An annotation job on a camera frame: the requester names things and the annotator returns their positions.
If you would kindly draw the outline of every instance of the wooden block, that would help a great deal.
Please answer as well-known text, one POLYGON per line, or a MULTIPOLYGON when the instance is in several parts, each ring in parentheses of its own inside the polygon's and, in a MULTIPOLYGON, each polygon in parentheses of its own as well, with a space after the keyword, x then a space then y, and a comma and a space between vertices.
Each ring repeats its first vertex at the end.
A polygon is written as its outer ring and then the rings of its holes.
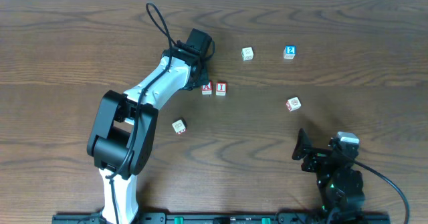
POLYGON ((182 134, 186 131, 185 123, 182 120, 174 122, 173 128, 177 134, 182 134))
POLYGON ((296 56, 296 46, 288 45, 284 49, 284 58, 292 60, 296 56))
POLYGON ((287 108, 289 111, 294 111, 300 108, 302 105, 297 97, 291 98, 287 100, 287 108))
POLYGON ((242 49, 242 59, 245 60, 252 60, 254 53, 253 49, 251 47, 245 47, 242 49))
POLYGON ((218 96, 225 96, 227 91, 226 83, 217 83, 215 94, 218 96))
POLYGON ((207 85, 202 85, 202 94, 213 94, 213 82, 209 82, 207 85))

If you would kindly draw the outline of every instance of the wooden table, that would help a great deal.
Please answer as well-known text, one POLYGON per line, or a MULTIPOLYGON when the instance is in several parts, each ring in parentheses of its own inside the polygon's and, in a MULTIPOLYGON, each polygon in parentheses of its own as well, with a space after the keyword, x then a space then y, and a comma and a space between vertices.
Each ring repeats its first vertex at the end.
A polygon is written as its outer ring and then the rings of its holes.
MULTIPOLYGON (((358 160, 402 188, 412 223, 428 222, 428 0, 0 0, 0 223, 103 207, 86 144, 103 94, 135 86, 167 48, 147 1, 174 39, 194 27, 213 37, 209 75, 229 89, 178 92, 160 111, 138 176, 141 206, 319 207, 315 174, 291 159, 304 127, 318 146, 339 130, 357 134, 358 160), (254 59, 243 62, 248 46, 254 59), (302 107, 288 112, 294 96, 302 107), (171 126, 178 117, 189 125, 182 136, 171 126)), ((363 177, 364 209, 401 223, 398 194, 363 177)))

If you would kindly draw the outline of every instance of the black cable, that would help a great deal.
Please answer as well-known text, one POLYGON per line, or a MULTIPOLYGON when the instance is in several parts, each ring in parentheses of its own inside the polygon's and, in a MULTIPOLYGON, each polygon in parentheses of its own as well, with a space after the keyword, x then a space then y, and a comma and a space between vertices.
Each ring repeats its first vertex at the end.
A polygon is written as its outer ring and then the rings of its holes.
POLYGON ((335 214, 339 213, 339 212, 340 212, 340 209, 339 209, 338 207, 333 208, 333 209, 330 211, 330 214, 328 214, 326 224, 330 224, 330 223, 332 222, 332 220, 333 220, 333 216, 334 216, 335 214))
POLYGON ((169 35, 167 25, 166 25, 166 23, 165 23, 162 15, 161 15, 161 13, 157 9, 157 7, 153 3, 147 3, 146 4, 146 11, 148 13, 148 16, 152 20, 152 22, 156 25, 156 27, 158 27, 158 29, 168 38, 169 41, 171 41, 174 45, 176 45, 176 43, 174 42, 174 40, 169 35), (165 28, 165 31, 163 31, 163 29, 159 26, 159 24, 154 20, 152 14, 150 13, 150 10, 148 9, 148 6, 154 7, 154 10, 156 10, 156 12, 158 13, 158 16, 159 16, 160 20, 162 21, 162 24, 163 24, 163 27, 165 28))
POLYGON ((114 192, 114 179, 110 179, 109 183, 110 183, 110 186, 112 187, 114 216, 116 217, 116 224, 119 224, 118 207, 116 206, 116 193, 114 192))
POLYGON ((135 113, 135 118, 134 118, 134 127, 132 129, 132 137, 131 137, 131 141, 130 141, 130 144, 129 144, 129 149, 126 152, 126 155, 125 155, 125 158, 122 161, 122 164, 119 166, 119 168, 116 169, 116 171, 113 172, 113 174, 107 176, 106 177, 107 179, 113 179, 116 175, 118 175, 120 172, 122 172, 123 168, 126 166, 126 163, 128 162, 128 159, 130 158, 130 156, 132 155, 132 149, 134 148, 134 145, 135 145, 135 138, 136 138, 136 133, 138 131, 138 121, 139 121, 139 117, 140 117, 140 106, 141 106, 142 97, 146 94, 146 92, 150 88, 150 86, 152 84, 154 84, 163 74, 165 74, 169 70, 169 68, 171 66, 171 61, 173 59, 173 44, 175 45, 175 42, 171 39, 171 37, 169 35, 168 27, 167 27, 167 24, 165 23, 165 20, 162 17, 162 14, 160 13, 160 11, 156 7, 156 5, 153 4, 153 3, 147 3, 146 4, 146 10, 147 10, 148 16, 150 16, 150 18, 152 19, 153 23, 168 38, 168 44, 169 44, 169 61, 168 61, 168 64, 167 64, 166 68, 158 76, 156 76, 152 81, 150 81, 141 90, 140 96, 138 97, 138 101, 137 101, 137 104, 136 104, 136 113, 135 113), (161 29, 161 27, 159 27, 158 23, 153 19, 153 16, 150 13, 150 10, 148 8, 149 6, 152 6, 154 8, 154 10, 157 12, 157 14, 159 16, 159 19, 162 21, 162 24, 163 24, 163 27, 164 27, 165 31, 163 31, 161 29))
POLYGON ((394 184, 394 182, 392 182, 390 179, 388 179, 386 176, 380 174, 379 172, 375 171, 374 169, 370 168, 369 166, 366 166, 365 164, 362 164, 361 162, 358 162, 358 161, 346 156, 345 154, 342 153, 342 151, 338 150, 337 148, 335 148, 335 150, 338 153, 340 153, 346 160, 349 160, 350 162, 353 162, 354 164, 361 166, 362 168, 364 168, 364 169, 370 171, 371 173, 375 174, 376 176, 380 177, 382 180, 384 180, 388 184, 390 184, 396 190, 396 192, 398 192, 398 194, 400 195, 401 199, 404 202, 405 211, 406 211, 405 218, 404 218, 404 224, 408 224, 409 219, 410 219, 410 205, 409 205, 409 202, 407 201, 406 196, 400 190, 400 188, 396 184, 394 184))

